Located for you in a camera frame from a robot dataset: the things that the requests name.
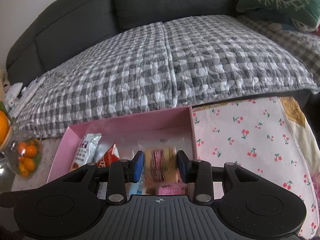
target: crosshair symbol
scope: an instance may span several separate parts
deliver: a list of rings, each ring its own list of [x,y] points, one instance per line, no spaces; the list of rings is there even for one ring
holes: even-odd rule
[[[163,198],[157,198],[155,201],[158,202],[158,203],[162,203],[165,200]]]

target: pink storage box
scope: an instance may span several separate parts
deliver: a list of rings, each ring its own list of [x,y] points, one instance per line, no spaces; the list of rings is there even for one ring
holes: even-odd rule
[[[190,159],[196,159],[192,108],[186,106],[156,110],[70,125],[63,135],[47,182],[70,171],[79,141],[86,133],[102,134],[102,141],[98,145],[102,153],[116,141],[123,159],[132,159],[133,153],[138,150],[137,141],[176,136],[183,138],[183,146],[177,145],[177,151],[184,150]]]

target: clear plastic container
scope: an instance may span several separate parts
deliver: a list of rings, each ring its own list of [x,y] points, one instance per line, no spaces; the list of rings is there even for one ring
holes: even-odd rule
[[[12,172],[23,178],[32,177],[43,153],[41,140],[28,131],[10,130],[5,141],[3,154],[0,154],[0,165],[7,165]]]

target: throw pillow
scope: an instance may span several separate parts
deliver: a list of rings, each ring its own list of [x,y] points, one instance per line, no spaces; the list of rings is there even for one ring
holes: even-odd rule
[[[320,0],[239,0],[236,5],[238,12],[256,8],[275,9],[306,25],[308,31],[315,30],[320,23]]]

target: gray and white gingham fabric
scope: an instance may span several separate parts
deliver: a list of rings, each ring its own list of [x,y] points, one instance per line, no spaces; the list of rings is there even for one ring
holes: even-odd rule
[[[129,30],[44,75],[16,121],[43,138],[62,136],[74,123],[186,103],[320,90],[285,49],[223,15]]]
[[[310,70],[314,79],[320,84],[320,38],[318,36],[295,31],[273,32],[268,29],[271,21],[254,21],[246,16],[239,16],[237,20],[290,52]]]
[[[164,23],[172,52],[178,104],[310,89],[313,75],[285,49],[226,15]]]
[[[102,41],[45,74],[16,120],[43,138],[70,124],[175,107],[177,87],[162,23]]]

